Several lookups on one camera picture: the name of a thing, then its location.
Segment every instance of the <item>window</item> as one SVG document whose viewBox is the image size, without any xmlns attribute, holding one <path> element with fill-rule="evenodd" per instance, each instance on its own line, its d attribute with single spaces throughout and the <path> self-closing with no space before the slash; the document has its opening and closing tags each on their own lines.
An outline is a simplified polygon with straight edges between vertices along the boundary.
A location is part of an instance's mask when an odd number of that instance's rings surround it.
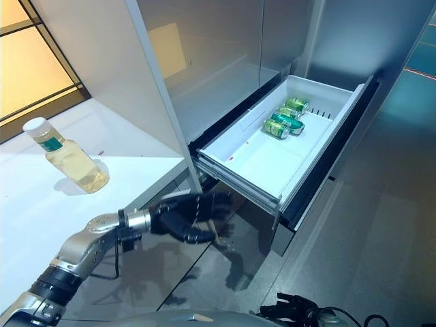
<svg viewBox="0 0 436 327">
<path fill-rule="evenodd" d="M 90 98 L 29 0 L 1 0 L 0 142 Z"/>
</svg>

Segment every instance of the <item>yellow liquid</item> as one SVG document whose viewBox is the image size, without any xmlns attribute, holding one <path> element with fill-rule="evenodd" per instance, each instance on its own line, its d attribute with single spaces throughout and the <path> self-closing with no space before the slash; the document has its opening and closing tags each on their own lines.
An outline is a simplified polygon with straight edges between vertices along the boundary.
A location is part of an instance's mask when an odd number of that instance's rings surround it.
<svg viewBox="0 0 436 327">
<path fill-rule="evenodd" d="M 60 149 L 47 152 L 46 158 L 87 193 L 98 191 L 109 181 L 108 175 L 72 140 L 65 140 Z"/>
</svg>

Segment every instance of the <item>window frame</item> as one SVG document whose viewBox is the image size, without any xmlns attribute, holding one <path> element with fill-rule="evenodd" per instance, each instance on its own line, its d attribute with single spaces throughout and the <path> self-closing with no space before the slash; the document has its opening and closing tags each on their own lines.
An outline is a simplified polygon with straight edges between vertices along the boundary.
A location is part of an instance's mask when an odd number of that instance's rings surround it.
<svg viewBox="0 0 436 327">
<path fill-rule="evenodd" d="M 22 132 L 22 126 L 30 119 L 35 117 L 45 117 L 50 118 L 53 117 L 65 110 L 70 109 L 71 107 L 79 104 L 80 102 L 83 102 L 87 99 L 91 98 L 91 95 L 89 94 L 86 87 L 83 85 L 82 81 L 79 79 L 78 75 L 74 71 L 73 67 L 70 65 L 69 61 L 63 54 L 62 50 L 59 48 L 58 44 L 56 43 L 55 39 L 53 38 L 50 31 L 47 29 L 46 25 L 42 21 L 40 15 L 37 13 L 35 7 L 33 7 L 33 4 L 30 2 L 30 0 L 17 0 L 23 10 L 26 12 L 29 19 L 17 22 L 11 25 L 7 25 L 0 28 L 0 37 L 16 33 L 19 31 L 22 31 L 24 29 L 28 29 L 31 27 L 35 27 L 39 34 L 41 35 L 42 39 L 45 41 L 49 49 L 52 51 L 54 57 L 57 59 L 57 61 L 61 64 L 62 68 L 65 70 L 67 75 L 71 78 L 72 84 L 64 89 L 58 90 L 44 98 L 41 98 L 31 104 L 28 104 L 27 106 L 16 110 L 15 112 L 11 114 L 7 114 L 4 117 L 0 117 L 0 123 L 13 118 L 17 114 L 28 110 L 42 102 L 46 102 L 50 100 L 50 98 L 56 97 L 57 95 L 68 91 L 70 89 L 77 88 L 76 90 L 62 96 L 58 97 L 57 99 L 52 100 L 51 102 L 48 102 L 47 104 L 44 104 L 38 108 L 35 108 L 25 114 L 22 114 L 21 116 L 16 117 L 12 121 L 5 123 L 4 125 L 0 126 L 0 144 L 9 140 L 10 138 L 13 138 L 14 136 L 17 136 Z"/>
</svg>

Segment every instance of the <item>white plastic drawer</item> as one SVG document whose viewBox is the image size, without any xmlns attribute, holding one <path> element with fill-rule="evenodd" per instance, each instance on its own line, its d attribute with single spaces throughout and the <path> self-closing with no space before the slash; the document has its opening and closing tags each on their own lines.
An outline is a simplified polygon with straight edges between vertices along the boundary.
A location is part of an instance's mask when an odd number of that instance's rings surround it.
<svg viewBox="0 0 436 327">
<path fill-rule="evenodd" d="M 198 166 L 271 214 L 283 211 L 342 126 L 367 84 L 354 92 L 288 76 L 260 103 L 199 150 Z M 310 99 L 299 136 L 277 140 L 263 122 L 288 97 Z"/>
</svg>

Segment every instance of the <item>soda can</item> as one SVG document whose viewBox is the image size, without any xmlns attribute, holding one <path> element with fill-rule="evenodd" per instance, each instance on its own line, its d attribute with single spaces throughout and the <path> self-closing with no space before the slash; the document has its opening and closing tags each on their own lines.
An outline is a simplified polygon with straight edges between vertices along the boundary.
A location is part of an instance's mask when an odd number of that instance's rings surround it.
<svg viewBox="0 0 436 327">
<path fill-rule="evenodd" d="M 280 106 L 279 109 L 277 110 L 277 112 L 279 114 L 284 114 L 285 116 L 288 116 L 290 118 L 293 119 L 298 119 L 300 118 L 301 112 L 293 109 L 293 108 L 289 108 L 286 106 Z"/>
<path fill-rule="evenodd" d="M 279 114 L 278 112 L 273 113 L 271 119 L 285 125 L 289 128 L 289 132 L 294 135 L 300 135 L 305 129 L 305 124 L 301 121 L 297 121 L 296 119 L 285 116 L 284 114 Z"/>
<path fill-rule="evenodd" d="M 297 97 L 290 97 L 285 102 L 285 107 L 292 108 L 304 114 L 309 107 L 309 101 L 305 99 L 298 99 Z"/>
<path fill-rule="evenodd" d="M 273 119 L 264 121 L 264 131 L 280 140 L 284 140 L 289 135 L 289 128 Z"/>
</svg>

